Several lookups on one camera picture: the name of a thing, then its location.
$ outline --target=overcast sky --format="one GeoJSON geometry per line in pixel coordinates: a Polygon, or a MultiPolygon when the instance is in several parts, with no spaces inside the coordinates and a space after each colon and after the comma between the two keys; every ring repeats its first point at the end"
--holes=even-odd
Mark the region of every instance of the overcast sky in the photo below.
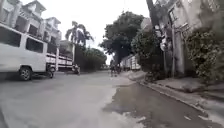
{"type": "MultiPolygon", "coordinates": [[[[33,0],[21,0],[23,4],[33,0]]],[[[71,22],[77,21],[86,26],[95,38],[90,42],[91,47],[98,47],[102,42],[106,24],[113,23],[122,11],[131,11],[149,16],[146,0],[38,0],[47,9],[42,17],[56,17],[61,21],[59,29],[63,39],[65,32],[71,28],[71,22]]]]}

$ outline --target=wall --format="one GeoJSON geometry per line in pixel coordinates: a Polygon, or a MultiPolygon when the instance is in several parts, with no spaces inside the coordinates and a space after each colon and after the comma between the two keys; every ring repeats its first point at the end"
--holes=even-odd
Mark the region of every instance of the wall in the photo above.
{"type": "Polygon", "coordinates": [[[41,18],[41,8],[38,7],[36,4],[29,6],[28,9],[31,10],[34,15],[41,18]]]}
{"type": "Polygon", "coordinates": [[[185,7],[186,13],[188,14],[188,22],[189,26],[194,29],[201,26],[201,21],[198,18],[198,14],[201,12],[201,1],[200,0],[192,0],[188,2],[188,0],[182,0],[182,3],[185,7]]]}
{"type": "Polygon", "coordinates": [[[10,17],[12,16],[14,6],[10,4],[7,0],[3,1],[3,9],[1,10],[0,19],[7,25],[10,24],[10,17]]]}
{"type": "Polygon", "coordinates": [[[19,14],[20,14],[21,8],[22,8],[22,3],[21,2],[19,2],[17,5],[15,5],[15,9],[14,9],[14,11],[12,13],[12,16],[11,16],[11,19],[10,19],[10,26],[12,28],[15,28],[15,26],[16,26],[16,21],[18,19],[19,14]]]}
{"type": "Polygon", "coordinates": [[[58,25],[56,24],[55,19],[49,20],[48,24],[50,24],[53,29],[58,30],[58,25]]]}
{"type": "Polygon", "coordinates": [[[130,55],[125,57],[121,63],[121,67],[130,68],[131,70],[139,70],[141,66],[137,62],[137,57],[135,55],[130,55]]]}

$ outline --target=sidewalk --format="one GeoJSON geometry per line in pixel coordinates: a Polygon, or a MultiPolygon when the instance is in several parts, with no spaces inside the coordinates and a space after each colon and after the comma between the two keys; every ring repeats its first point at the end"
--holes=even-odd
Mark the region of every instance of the sidewalk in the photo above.
{"type": "Polygon", "coordinates": [[[137,81],[142,86],[149,87],[163,95],[207,113],[210,120],[224,125],[224,102],[222,103],[215,100],[205,99],[198,93],[193,93],[194,91],[202,88],[202,84],[198,84],[197,79],[165,79],[157,81],[156,83],[145,83],[143,79],[144,76],[145,73],[141,71],[137,73],[129,73],[128,78],[137,81]]]}
{"type": "Polygon", "coordinates": [[[159,80],[156,83],[186,93],[197,92],[202,90],[204,87],[204,85],[201,84],[197,78],[182,78],[182,79],[168,78],[165,80],[159,80]]]}

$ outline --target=asphalt road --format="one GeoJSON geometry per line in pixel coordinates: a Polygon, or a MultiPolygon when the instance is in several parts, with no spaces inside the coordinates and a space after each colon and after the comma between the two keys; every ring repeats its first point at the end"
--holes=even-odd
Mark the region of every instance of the asphalt road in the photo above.
{"type": "Polygon", "coordinates": [[[0,107],[9,128],[221,128],[206,114],[108,72],[2,82],[0,107]]]}

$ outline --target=van wheel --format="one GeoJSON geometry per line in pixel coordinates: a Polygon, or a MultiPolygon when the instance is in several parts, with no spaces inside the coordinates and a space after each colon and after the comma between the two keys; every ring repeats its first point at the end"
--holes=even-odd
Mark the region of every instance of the van wheel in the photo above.
{"type": "Polygon", "coordinates": [[[23,81],[31,80],[32,77],[32,70],[27,67],[21,67],[19,70],[19,77],[23,81]]]}

